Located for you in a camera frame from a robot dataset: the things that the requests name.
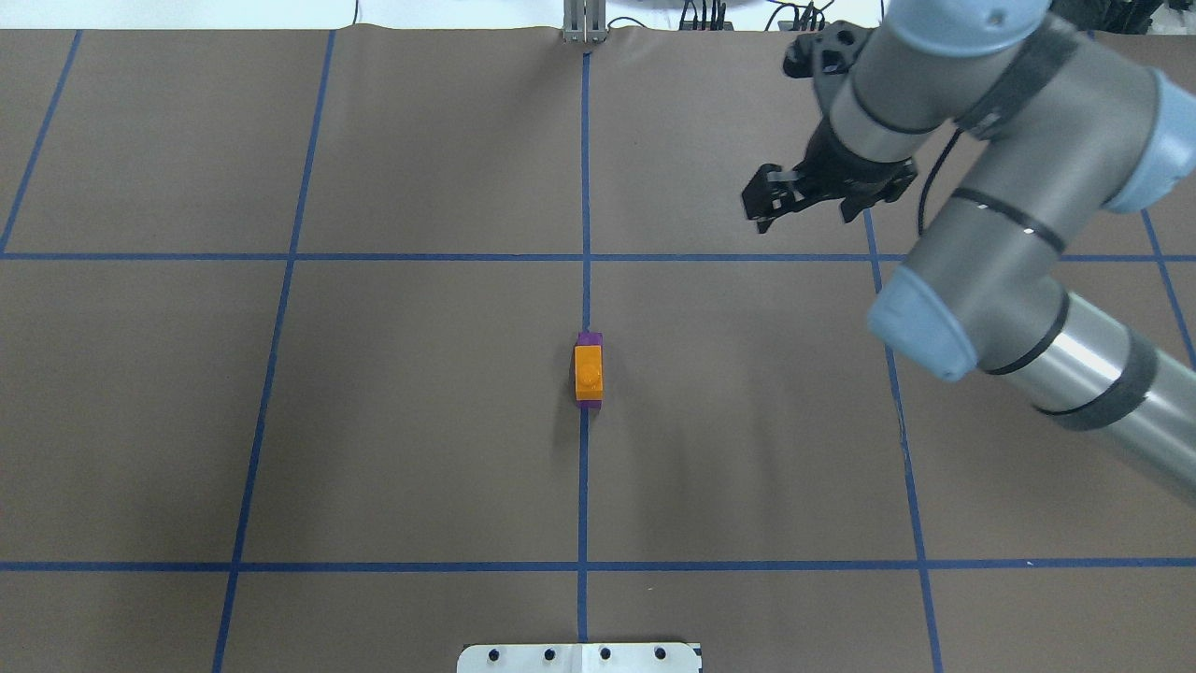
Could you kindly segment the purple trapezoid block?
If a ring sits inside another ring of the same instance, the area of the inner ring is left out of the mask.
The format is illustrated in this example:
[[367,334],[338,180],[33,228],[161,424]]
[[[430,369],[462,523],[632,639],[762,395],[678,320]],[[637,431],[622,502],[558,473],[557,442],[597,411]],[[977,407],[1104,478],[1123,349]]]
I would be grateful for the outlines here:
[[605,393],[603,334],[576,334],[573,345],[573,388],[578,408],[602,409]]

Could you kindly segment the brown paper table mat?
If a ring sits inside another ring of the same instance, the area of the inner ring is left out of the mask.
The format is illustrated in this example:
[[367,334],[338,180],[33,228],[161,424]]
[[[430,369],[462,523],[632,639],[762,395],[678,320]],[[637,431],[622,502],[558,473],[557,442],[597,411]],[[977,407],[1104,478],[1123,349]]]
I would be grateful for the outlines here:
[[743,218],[787,42],[5,31],[5,672],[1191,672],[1192,508],[867,331],[921,184]]

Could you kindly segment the orange trapezoid block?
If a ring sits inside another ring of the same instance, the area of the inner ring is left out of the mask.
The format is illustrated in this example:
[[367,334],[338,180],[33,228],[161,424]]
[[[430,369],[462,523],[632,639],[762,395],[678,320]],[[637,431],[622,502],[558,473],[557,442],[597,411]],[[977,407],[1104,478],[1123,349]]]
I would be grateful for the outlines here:
[[574,400],[582,408],[604,400],[604,350],[599,344],[574,345]]

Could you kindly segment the aluminium frame post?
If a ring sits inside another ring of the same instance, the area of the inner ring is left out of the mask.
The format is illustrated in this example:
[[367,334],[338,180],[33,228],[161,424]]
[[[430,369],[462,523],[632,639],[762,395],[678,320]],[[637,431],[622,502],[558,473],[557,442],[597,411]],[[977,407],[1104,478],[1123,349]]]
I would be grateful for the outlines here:
[[606,0],[562,1],[562,39],[567,44],[602,44],[609,36]]

